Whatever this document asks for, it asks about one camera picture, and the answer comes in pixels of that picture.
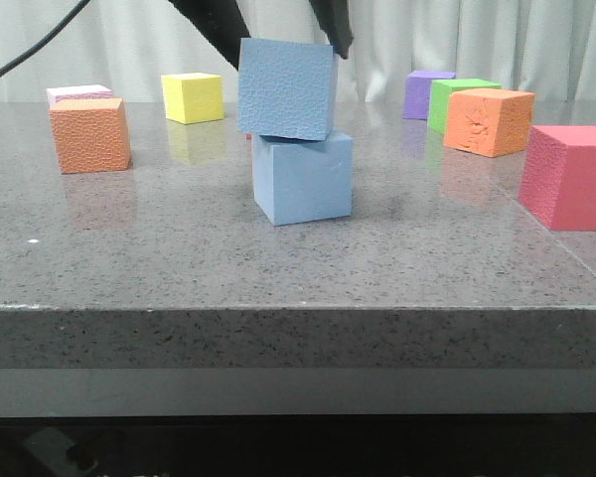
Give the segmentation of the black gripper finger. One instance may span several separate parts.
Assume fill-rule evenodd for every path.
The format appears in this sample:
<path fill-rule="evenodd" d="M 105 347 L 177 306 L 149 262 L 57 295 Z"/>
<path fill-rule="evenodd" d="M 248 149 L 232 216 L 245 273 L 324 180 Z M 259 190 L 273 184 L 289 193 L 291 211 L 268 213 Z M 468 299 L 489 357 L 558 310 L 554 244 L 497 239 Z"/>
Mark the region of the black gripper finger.
<path fill-rule="evenodd" d="M 206 40 L 236 70 L 239 69 L 240 44 L 250 33 L 235 0 L 171 0 Z"/>
<path fill-rule="evenodd" d="M 354 36 L 351 29 L 347 0 L 310 0 L 319 27 L 326 34 L 336 54 L 349 57 Z"/>

